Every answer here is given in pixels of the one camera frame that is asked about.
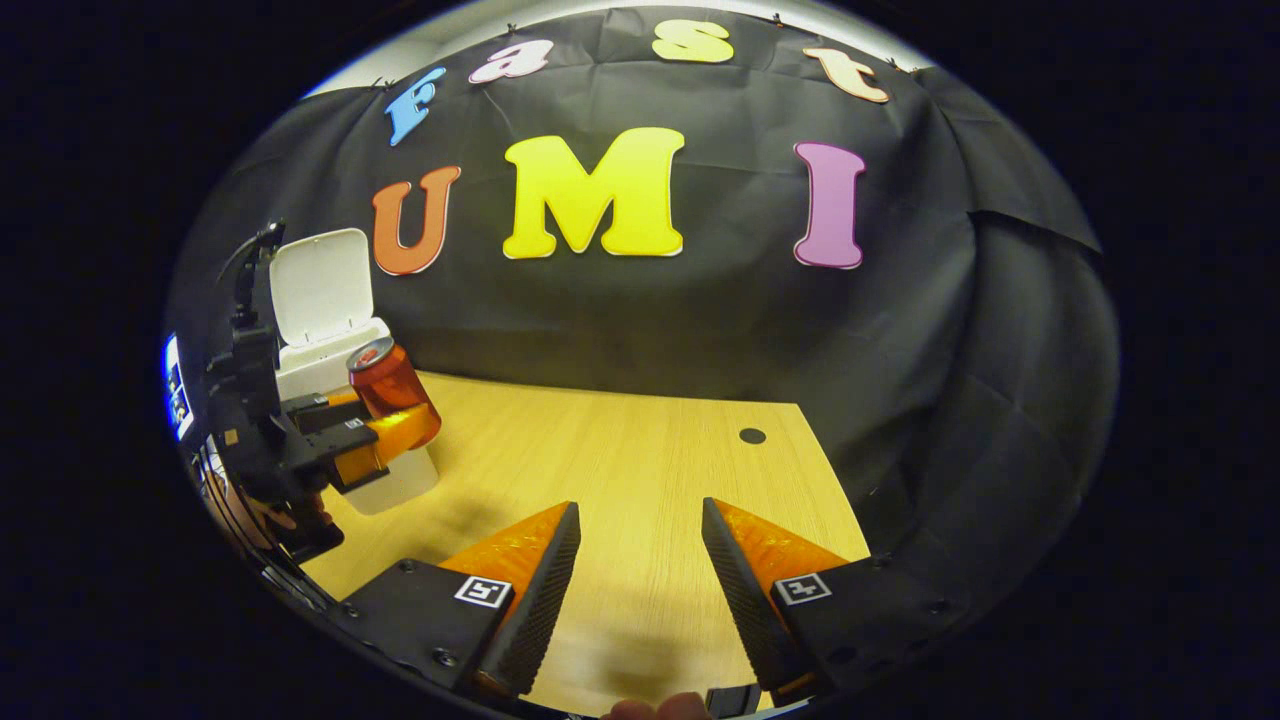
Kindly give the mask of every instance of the box lid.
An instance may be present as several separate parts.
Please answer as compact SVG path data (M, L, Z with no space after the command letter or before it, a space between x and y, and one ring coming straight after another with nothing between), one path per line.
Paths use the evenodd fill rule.
M288 345L321 342L374 316L369 240L358 228L291 242L269 272L275 324Z

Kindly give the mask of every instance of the red can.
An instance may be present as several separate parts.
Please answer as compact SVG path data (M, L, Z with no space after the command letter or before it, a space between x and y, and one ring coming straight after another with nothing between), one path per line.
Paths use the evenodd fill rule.
M426 404L435 423L415 448L431 442L440 432L440 413L417 379L408 354L392 338L380 337L352 352L347 357L347 377L374 419Z

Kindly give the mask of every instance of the cable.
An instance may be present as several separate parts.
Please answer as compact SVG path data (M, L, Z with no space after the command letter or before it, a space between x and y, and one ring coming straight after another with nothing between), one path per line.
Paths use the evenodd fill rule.
M285 433L289 432L289 429L284 427L284 420L282 420L279 416L276 416L276 415L269 415L269 418L271 419L271 424L273 425L275 425L276 428L280 428Z
M223 282L223 275L225 275L227 270L232 266L233 263L236 263L236 259L239 256L239 254L244 252L244 250L251 245L253 245L255 242L257 242L257 236L246 240L239 247L236 249L234 252L232 252L230 258L227 259L227 263L223 263L223 269L218 270L218 277L214 278L214 284Z
M314 579L311 579L311 575L307 575L306 570L303 570L301 565L294 562L293 557L289 553L287 552L280 553L280 564L285 565L289 570L297 571L297 577L302 578L302 582L306 583L307 587L314 589L316 594L320 596L320 598L324 601L325 605L338 603L338 600L332 594L329 594L324 588L321 588Z
M214 473L212 462L209 461L209 456L205 452L205 450L201 448L200 452L201 452L201 465L202 465L201 471L202 474L205 474L205 487L209 487L210 475L212 475L214 478L216 478L218 475L216 473ZM246 533L244 528L242 528L239 521L236 520L236 515L230 511L230 507L227 505L227 496L218 492L218 488L210 488L209 498L214 501L214 506L218 509L218 514L223 518L223 523L227 525L227 529L232 530L232 528L234 528L234 530L232 530L232 536L236 537L236 541L239 542L246 551L251 552L253 550L253 543L252 541L248 539L248 533Z

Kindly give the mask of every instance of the table surface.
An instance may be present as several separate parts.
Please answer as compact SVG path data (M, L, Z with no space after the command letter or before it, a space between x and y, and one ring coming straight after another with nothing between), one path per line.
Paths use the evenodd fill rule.
M444 420L430 492L374 516L333 488L346 542L303 569L344 598L402 557L438 564L534 512L579 503L582 542L525 700L600 715L623 697L755 682L701 541L712 496L849 561L858 520L794 404L515 386L419 373ZM739 433L755 428L762 443ZM760 707L768 707L768 694Z

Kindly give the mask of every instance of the yellow letter m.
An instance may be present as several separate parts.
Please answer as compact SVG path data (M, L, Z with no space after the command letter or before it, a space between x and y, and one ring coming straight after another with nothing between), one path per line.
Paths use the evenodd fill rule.
M613 202L613 224L600 236L612 255L678 255L685 240L671 225L671 160L685 136L667 128L632 128L588 174L564 140L556 135L512 145L516 165L516 219L502 243L507 258L545 258L556 251L543 205L552 210L573 252L590 245L604 209Z

